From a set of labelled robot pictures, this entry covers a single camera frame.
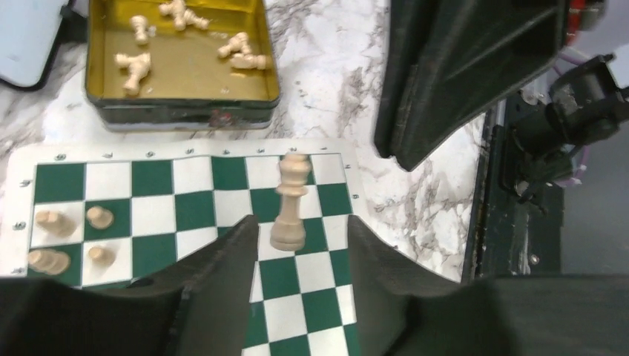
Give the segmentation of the small whiteboard with stand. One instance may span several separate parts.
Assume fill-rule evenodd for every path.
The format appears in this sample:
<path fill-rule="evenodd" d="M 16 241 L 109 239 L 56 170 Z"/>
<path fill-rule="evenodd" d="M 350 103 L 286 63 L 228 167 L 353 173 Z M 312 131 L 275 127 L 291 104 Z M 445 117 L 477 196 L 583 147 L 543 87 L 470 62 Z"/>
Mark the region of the small whiteboard with stand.
<path fill-rule="evenodd" d="M 1 83 L 35 90 L 50 71 L 65 0 L 1 0 Z"/>

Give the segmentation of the green white chess mat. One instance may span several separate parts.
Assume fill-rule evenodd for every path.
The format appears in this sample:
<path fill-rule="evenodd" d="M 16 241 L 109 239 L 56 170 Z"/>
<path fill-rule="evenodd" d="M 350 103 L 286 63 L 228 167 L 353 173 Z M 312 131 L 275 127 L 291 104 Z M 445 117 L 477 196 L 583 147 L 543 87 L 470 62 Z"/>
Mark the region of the green white chess mat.
<path fill-rule="evenodd" d="M 278 215 L 279 162 L 307 156 L 312 169 L 300 201 L 306 244 L 271 247 Z M 260 224 L 244 355 L 359 355 L 346 225 L 366 215 L 355 149 L 340 139 L 266 139 L 167 143 L 45 145 L 10 158 L 1 229 L 1 275 L 33 277 L 32 250 L 70 257 L 59 282 L 78 289 L 123 287 L 181 260 L 253 214 Z M 113 213 L 104 230 L 86 211 Z M 35 223 L 38 211 L 61 211 L 76 224 L 56 237 Z M 113 250 L 111 266 L 88 250 Z"/>

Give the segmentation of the white chess piece in tin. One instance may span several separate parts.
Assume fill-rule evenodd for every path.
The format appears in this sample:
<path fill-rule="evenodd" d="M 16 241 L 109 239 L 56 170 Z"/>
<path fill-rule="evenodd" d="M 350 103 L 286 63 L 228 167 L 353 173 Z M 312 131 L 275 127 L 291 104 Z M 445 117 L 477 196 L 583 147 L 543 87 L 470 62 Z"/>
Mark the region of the white chess piece in tin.
<path fill-rule="evenodd" d="M 235 34 L 227 41 L 225 45 L 217 49 L 217 55 L 220 58 L 226 58 L 232 53 L 241 53 L 243 55 L 251 54 L 249 35 L 246 32 Z"/>

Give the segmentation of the white king piece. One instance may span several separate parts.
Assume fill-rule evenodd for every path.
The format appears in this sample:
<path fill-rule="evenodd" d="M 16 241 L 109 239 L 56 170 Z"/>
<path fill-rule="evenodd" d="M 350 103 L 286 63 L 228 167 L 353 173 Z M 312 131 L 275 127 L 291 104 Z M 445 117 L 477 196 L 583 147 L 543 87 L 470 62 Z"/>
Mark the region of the white king piece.
<path fill-rule="evenodd" d="M 298 251 L 306 241 L 300 217 L 300 199 L 308 193 L 306 181 L 312 166 L 304 154 L 286 154 L 279 162 L 280 211 L 271 227 L 270 243 L 280 251 Z"/>

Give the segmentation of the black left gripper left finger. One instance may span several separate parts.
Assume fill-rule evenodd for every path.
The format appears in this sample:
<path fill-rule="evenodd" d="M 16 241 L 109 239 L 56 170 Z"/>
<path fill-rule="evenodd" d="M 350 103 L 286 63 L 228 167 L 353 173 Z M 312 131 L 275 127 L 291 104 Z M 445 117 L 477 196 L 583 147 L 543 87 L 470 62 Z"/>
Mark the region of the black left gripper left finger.
<path fill-rule="evenodd" d="M 1 280 L 3 355 L 239 355 L 250 312 L 259 224 L 122 289 L 49 278 Z"/>

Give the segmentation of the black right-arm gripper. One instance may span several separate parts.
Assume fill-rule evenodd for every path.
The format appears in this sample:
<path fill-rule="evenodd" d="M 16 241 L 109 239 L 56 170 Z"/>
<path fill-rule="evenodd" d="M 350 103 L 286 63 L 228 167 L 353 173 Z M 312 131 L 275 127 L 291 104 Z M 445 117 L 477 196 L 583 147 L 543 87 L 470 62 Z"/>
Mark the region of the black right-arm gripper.
<path fill-rule="evenodd" d="M 567 1 L 391 1 L 374 132 L 383 158 L 414 170 L 441 143 L 548 69 Z"/>

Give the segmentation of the white chess piece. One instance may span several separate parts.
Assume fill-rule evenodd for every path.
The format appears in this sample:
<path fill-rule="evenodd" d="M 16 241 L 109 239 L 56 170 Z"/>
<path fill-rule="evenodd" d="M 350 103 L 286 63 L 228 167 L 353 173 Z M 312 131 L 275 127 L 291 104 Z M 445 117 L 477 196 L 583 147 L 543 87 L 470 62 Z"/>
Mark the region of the white chess piece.
<path fill-rule="evenodd" d="M 34 271 L 48 275 L 64 273 L 70 265 L 70 257 L 63 251 L 38 249 L 27 255 L 29 267 Z"/>
<path fill-rule="evenodd" d="M 85 217 L 92 227 L 100 230 L 109 228 L 114 220 L 113 213 L 100 205 L 90 207 Z"/>
<path fill-rule="evenodd" d="M 56 237 L 69 237 L 76 230 L 75 222 L 61 211 L 38 211 L 35 223 Z"/>
<path fill-rule="evenodd" d="M 217 49 L 217 55 L 220 58 L 226 58 L 232 53 L 241 53 L 243 55 L 251 54 L 249 35 L 246 32 L 235 34 L 227 41 L 225 45 Z"/>

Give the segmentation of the gold tin with white pieces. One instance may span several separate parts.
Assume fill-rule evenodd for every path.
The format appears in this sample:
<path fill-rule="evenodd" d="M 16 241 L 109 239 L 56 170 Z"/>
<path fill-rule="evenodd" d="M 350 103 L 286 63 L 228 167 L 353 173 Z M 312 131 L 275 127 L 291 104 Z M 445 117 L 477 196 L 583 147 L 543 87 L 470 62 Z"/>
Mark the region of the gold tin with white pieces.
<path fill-rule="evenodd" d="M 207 30 L 178 31 L 174 15 L 192 10 Z M 132 16 L 148 20 L 148 43 L 134 40 Z M 91 1 L 85 94 L 113 131 L 267 127 L 280 84 L 263 1 Z M 217 49 L 237 33 L 266 70 L 235 69 Z"/>

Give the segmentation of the white rook lying in tin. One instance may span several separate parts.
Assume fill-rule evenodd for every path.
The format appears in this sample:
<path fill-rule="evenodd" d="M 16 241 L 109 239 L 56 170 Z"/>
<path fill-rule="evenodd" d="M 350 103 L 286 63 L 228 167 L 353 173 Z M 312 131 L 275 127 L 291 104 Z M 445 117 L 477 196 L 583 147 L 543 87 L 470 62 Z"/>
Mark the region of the white rook lying in tin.
<path fill-rule="evenodd" d="M 235 69 L 266 70 L 271 67 L 271 60 L 264 55 L 235 53 L 229 59 L 230 65 Z"/>

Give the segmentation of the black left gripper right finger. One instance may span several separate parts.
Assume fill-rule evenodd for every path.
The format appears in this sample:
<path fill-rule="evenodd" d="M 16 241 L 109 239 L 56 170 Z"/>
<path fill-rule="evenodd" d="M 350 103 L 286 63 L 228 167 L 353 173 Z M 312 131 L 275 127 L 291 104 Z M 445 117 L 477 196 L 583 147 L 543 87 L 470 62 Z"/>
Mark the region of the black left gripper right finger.
<path fill-rule="evenodd" d="M 455 283 L 347 220 L 363 355 L 626 355 L 628 278 L 559 275 Z"/>

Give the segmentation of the white pawn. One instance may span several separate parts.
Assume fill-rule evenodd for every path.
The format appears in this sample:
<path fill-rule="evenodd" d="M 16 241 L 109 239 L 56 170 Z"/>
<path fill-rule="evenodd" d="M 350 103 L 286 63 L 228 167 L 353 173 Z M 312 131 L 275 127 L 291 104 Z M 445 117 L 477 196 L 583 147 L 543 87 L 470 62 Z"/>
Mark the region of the white pawn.
<path fill-rule="evenodd" d="M 209 20 L 201 16 L 197 16 L 192 10 L 185 10 L 174 15 L 174 28 L 178 31 L 186 29 L 188 25 L 192 25 L 197 29 L 207 30 Z"/>
<path fill-rule="evenodd" d="M 134 31 L 134 40 L 138 45 L 146 45 L 148 43 L 148 20 L 142 15 L 132 16 L 130 25 Z"/>
<path fill-rule="evenodd" d="M 109 248 L 95 245 L 88 250 L 88 258 L 96 266 L 108 267 L 115 261 L 116 254 Z"/>

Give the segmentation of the white pawn in tin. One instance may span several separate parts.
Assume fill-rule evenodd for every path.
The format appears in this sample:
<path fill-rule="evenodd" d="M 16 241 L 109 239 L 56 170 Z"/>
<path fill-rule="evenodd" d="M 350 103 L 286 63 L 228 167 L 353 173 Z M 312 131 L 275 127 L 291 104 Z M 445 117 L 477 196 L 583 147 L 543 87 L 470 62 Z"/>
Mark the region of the white pawn in tin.
<path fill-rule="evenodd" d="M 207 30 L 209 20 L 201 16 L 197 16 L 192 10 L 185 10 L 174 15 L 174 28 L 178 31 L 186 29 L 188 25 L 192 25 L 197 29 Z"/>
<path fill-rule="evenodd" d="M 132 16 L 130 25 L 134 31 L 134 40 L 138 45 L 146 45 L 148 43 L 148 20 L 142 15 Z"/>

